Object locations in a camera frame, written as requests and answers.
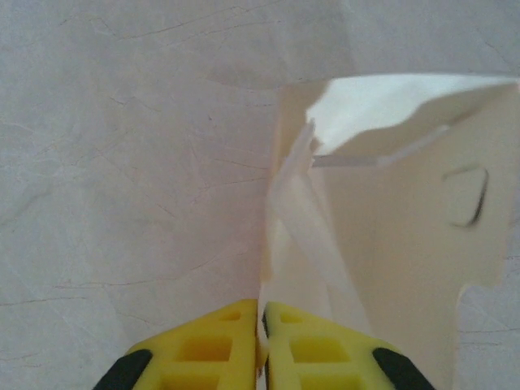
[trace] white tabletop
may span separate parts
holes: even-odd
[[[520,72],[515,0],[371,3],[3,2],[0,388],[91,388],[137,341],[258,295],[280,86]],[[520,387],[518,242],[462,298],[463,390]]]

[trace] square opening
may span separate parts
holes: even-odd
[[[217,375],[176,375],[168,378],[160,390],[217,390]]]
[[[301,390],[365,390],[357,375],[301,375]]]
[[[279,320],[282,323],[303,323],[303,319],[291,313],[282,313],[279,315]]]
[[[347,362],[338,340],[331,337],[298,337],[290,341],[292,358],[295,363]]]
[[[220,319],[220,321],[238,321],[239,319],[241,319],[241,313],[240,313],[240,311],[236,311],[236,312],[233,312],[233,313],[225,314]]]
[[[178,362],[227,362],[232,339],[226,336],[199,336],[187,339],[177,354]]]

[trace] crease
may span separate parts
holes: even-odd
[[[30,132],[32,134],[35,134],[37,136],[40,136],[40,137],[44,137],[44,138],[49,138],[49,136],[47,134],[45,134],[44,132],[37,132],[36,130],[33,130],[21,123],[16,123],[16,122],[7,122],[3,119],[0,119],[0,124],[3,124],[4,126],[12,126],[14,128],[21,128],[27,132]]]
[[[225,183],[219,183],[219,184],[212,185],[211,188],[222,187],[224,185],[230,185],[230,184],[251,183],[253,181],[260,181],[260,180],[266,180],[266,179],[267,179],[266,177],[257,177],[255,179],[248,179],[248,180],[228,181]]]
[[[498,345],[504,345],[503,343],[492,343],[487,341],[461,341],[459,343],[460,345],[492,345],[492,346],[498,346]]]
[[[139,186],[139,184],[136,183],[136,181],[134,179],[132,179],[122,168],[120,168],[116,163],[112,162],[107,156],[105,156],[105,154],[103,153],[104,150],[101,150],[100,151],[100,156],[102,158],[104,158],[111,166],[113,166],[115,169],[117,169],[119,171],[119,173],[121,173],[124,177],[127,178],[127,180],[130,180],[130,182],[132,183],[132,186],[134,187],[137,187],[139,190],[140,190],[140,193],[146,197],[146,199],[148,199],[150,202],[152,202],[154,205],[156,205],[157,207],[159,207],[161,210],[165,211],[166,213],[168,213],[171,217],[173,218],[177,218],[177,216],[175,214],[173,214],[171,211],[169,211],[166,207],[162,206],[161,204],[159,204],[157,201],[155,201],[147,192],[145,189],[141,188]]]
[[[99,20],[106,27],[106,29],[108,31],[110,31],[111,36],[119,38],[119,36],[115,33],[115,31],[106,23],[106,21],[101,16],[96,16],[95,18],[89,19],[89,22],[93,22],[94,20]]]
[[[167,281],[172,280],[168,278],[159,278],[159,279],[148,279],[148,280],[137,280],[134,282],[125,282],[125,283],[111,283],[111,282],[87,282],[77,285],[65,285],[59,284],[53,286],[53,288],[57,289],[86,289],[86,288],[100,288],[100,287],[124,287],[124,286],[133,286],[136,284],[147,284],[153,282]]]
[[[200,270],[201,268],[203,267],[206,267],[206,266],[209,266],[210,264],[214,263],[214,262],[221,262],[223,260],[227,260],[229,258],[236,258],[238,256],[241,256],[243,254],[247,254],[251,249],[247,249],[245,251],[242,251],[240,253],[236,253],[236,254],[232,254],[230,256],[223,256],[222,257],[222,254],[221,253],[217,253],[214,257],[212,257],[210,260],[208,260],[207,262],[204,262],[198,266],[195,266],[194,268],[191,268],[190,270],[186,271],[185,274],[179,276],[178,278],[176,278],[175,280],[180,280],[180,279],[183,279],[184,277],[188,276],[189,274],[191,274],[192,272],[194,271],[197,271],[197,270]]]
[[[500,327],[504,327],[503,332],[507,332],[509,330],[509,327],[500,321],[499,319],[492,317],[476,300],[475,297],[470,297],[470,304],[467,304],[468,307],[470,307],[473,310],[476,310],[478,313],[482,314],[485,318],[489,319],[490,321],[494,322],[496,325]],[[488,331],[463,331],[460,330],[460,332],[488,332]]]
[[[123,101],[120,101],[120,100],[117,100],[115,97],[112,97],[112,96],[108,96],[108,98],[113,101],[113,102],[116,102],[118,105],[122,106],[122,107],[126,107],[126,105],[131,102],[132,100],[135,100],[136,102],[138,102],[140,105],[142,105],[144,108],[147,108],[148,110],[151,110],[151,111],[154,111],[154,112],[161,112],[161,110],[158,110],[157,108],[153,108],[151,106],[148,106],[146,103],[144,103],[140,98],[136,97],[136,96],[131,96],[126,102],[123,102]]]
[[[11,306],[19,306],[19,305],[27,305],[29,303],[41,303],[41,302],[50,302],[50,301],[69,301],[74,299],[87,299],[86,297],[56,297],[56,298],[43,298],[43,299],[31,299],[28,301],[20,301],[20,302],[0,302],[0,307],[11,307]]]
[[[219,11],[215,11],[209,15],[206,15],[206,16],[201,16],[201,17],[198,17],[198,18],[195,18],[195,19],[191,19],[191,20],[188,20],[186,22],[182,22],[182,23],[179,23],[179,24],[176,24],[174,26],[170,26],[170,27],[166,27],[166,28],[161,28],[159,30],[154,30],[154,31],[149,31],[149,32],[144,32],[142,34],[136,34],[136,35],[130,35],[130,36],[124,36],[124,37],[121,37],[119,38],[119,40],[127,40],[127,39],[137,39],[137,38],[142,38],[142,37],[148,37],[150,35],[157,35],[157,34],[160,34],[160,33],[165,33],[167,31],[171,31],[175,28],[179,28],[179,27],[183,27],[185,26],[186,24],[191,24],[191,23],[195,23],[197,21],[200,21],[200,20],[204,20],[204,19],[208,19],[210,18],[211,16],[215,16],[217,14],[220,14],[222,12],[225,12],[225,11],[230,11],[230,10],[233,10],[233,9],[237,9],[237,8],[240,8],[238,6],[230,6],[228,8],[224,8],[223,10],[219,10]]]
[[[138,319],[140,321],[142,321],[143,323],[147,323],[148,325],[153,325],[155,327],[160,327],[162,324],[161,323],[153,323],[147,319],[144,319],[142,317],[139,317],[138,315],[134,315],[134,314],[129,314],[129,313],[123,313],[119,310],[115,310],[115,313],[117,313],[118,315],[122,315],[124,317],[129,317],[130,319]]]
[[[262,170],[269,169],[267,167],[256,167],[254,165],[242,164],[240,162],[236,162],[236,161],[232,161],[232,160],[226,160],[226,159],[223,159],[223,158],[214,158],[213,160],[214,161],[220,161],[222,163],[230,163],[230,164],[238,165],[239,167],[247,167],[247,168],[262,169]]]
[[[284,0],[275,0],[274,2],[269,2],[267,4],[262,4],[261,6],[254,6],[252,8],[247,8],[246,11],[244,13],[247,13],[247,12],[251,12],[251,11],[254,11],[254,10],[257,10],[258,8],[263,8],[263,7],[268,7],[268,6],[272,6],[274,4],[278,4],[280,2],[283,2]]]
[[[22,359],[30,358],[30,357],[36,356],[38,354],[40,354],[40,353],[39,352],[28,353],[27,355],[17,356],[17,357],[0,357],[0,362],[13,362],[15,360],[22,360]]]
[[[520,327],[511,327],[509,329],[496,329],[492,331],[459,331],[465,335],[474,335],[474,334],[490,334],[490,333],[507,333],[507,332],[518,332],[520,331]]]
[[[514,66],[511,63],[509,63],[509,61],[507,59],[505,59],[504,55],[502,55],[502,53],[493,44],[488,42],[488,40],[486,39],[486,37],[484,36],[482,31],[480,31],[480,28],[477,26],[474,26],[474,29],[479,34],[479,37],[482,40],[482,42],[484,43],[484,45],[486,45],[487,47],[492,49],[495,52],[495,54],[498,55],[498,57],[504,62],[504,64],[507,65],[507,67],[510,70],[512,70],[514,68]]]
[[[262,22],[249,22],[249,23],[237,24],[235,26],[219,28],[217,30],[211,30],[211,31],[207,31],[207,32],[202,32],[202,33],[197,34],[197,35],[192,36],[192,37],[197,37],[197,36],[200,36],[200,35],[205,37],[207,35],[216,34],[216,33],[223,33],[224,31],[233,30],[234,28],[249,27],[249,26],[263,25],[263,24],[277,24],[277,23],[282,23],[282,21],[281,20],[265,20],[265,21],[262,21]]]
[[[12,212],[11,215],[4,216],[3,219],[0,219],[0,229],[4,228],[10,223],[15,222],[18,217],[20,217],[26,210],[28,210],[33,204],[35,204],[39,199],[44,197],[48,197],[52,193],[50,185],[44,191],[36,193],[29,197],[28,200],[23,201],[21,206],[17,206]]]

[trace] yellow plastic part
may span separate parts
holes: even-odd
[[[134,345],[149,362],[133,390],[253,390],[256,300],[238,301]]]
[[[294,307],[270,302],[269,390],[393,390],[372,356],[389,343]]]

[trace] paper piece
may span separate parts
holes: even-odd
[[[504,77],[287,87],[260,306],[282,301],[383,338],[435,388],[452,388],[457,300],[468,284],[496,282],[505,255],[519,109],[518,85]],[[315,155],[377,163],[309,168],[310,119]]]

